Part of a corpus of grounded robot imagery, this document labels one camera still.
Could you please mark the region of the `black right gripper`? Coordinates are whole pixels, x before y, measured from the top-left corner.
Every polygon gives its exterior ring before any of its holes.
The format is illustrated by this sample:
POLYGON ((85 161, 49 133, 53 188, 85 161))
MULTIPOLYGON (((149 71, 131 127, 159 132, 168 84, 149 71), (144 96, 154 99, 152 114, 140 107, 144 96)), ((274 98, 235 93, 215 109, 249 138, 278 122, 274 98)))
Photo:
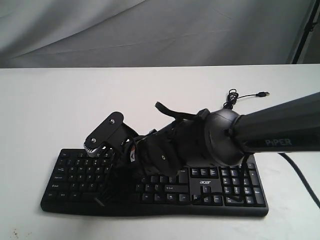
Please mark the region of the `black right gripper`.
POLYGON ((116 201, 120 194, 120 176, 177 175, 186 163, 174 140, 176 126, 177 122, 173 121, 160 130, 139 135, 122 121, 108 121, 104 144, 113 149, 114 154, 95 201, 102 207, 116 201))

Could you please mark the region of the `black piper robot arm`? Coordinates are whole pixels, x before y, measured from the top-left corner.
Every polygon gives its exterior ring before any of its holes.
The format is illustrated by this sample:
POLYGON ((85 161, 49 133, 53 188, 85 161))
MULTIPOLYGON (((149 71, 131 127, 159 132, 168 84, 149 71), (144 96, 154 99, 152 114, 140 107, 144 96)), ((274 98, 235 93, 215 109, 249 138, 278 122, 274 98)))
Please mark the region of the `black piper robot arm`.
POLYGON ((320 149, 320 95, 314 93, 250 114, 223 108, 196 114, 155 107, 173 121, 139 135, 114 112, 88 140, 94 157, 107 154, 110 168, 97 201, 103 205, 129 190, 133 179, 173 177, 184 167, 243 165, 255 153, 317 152, 320 149))

